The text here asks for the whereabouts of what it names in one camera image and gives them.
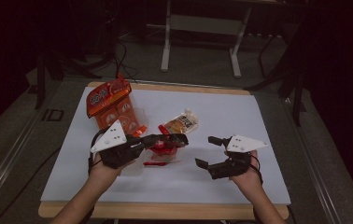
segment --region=dark background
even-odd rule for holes
[[[29,87],[25,74],[36,67],[41,43],[80,60],[84,53],[103,53],[95,47],[95,40],[103,25],[116,18],[111,11],[116,5],[107,3],[112,1],[0,1],[0,115]],[[353,178],[353,2],[327,2],[326,6],[331,7],[304,18],[306,32],[296,37],[298,44],[292,52],[305,73],[304,86],[311,91]],[[188,2],[176,10],[190,12],[191,7]],[[146,23],[163,24],[165,1],[122,1],[118,12],[118,21],[144,36]],[[229,16],[238,17],[238,12]],[[201,13],[222,15],[221,9],[211,7]],[[280,7],[255,8],[247,31],[273,34],[275,18],[285,13]],[[110,25],[116,36],[118,25]]]

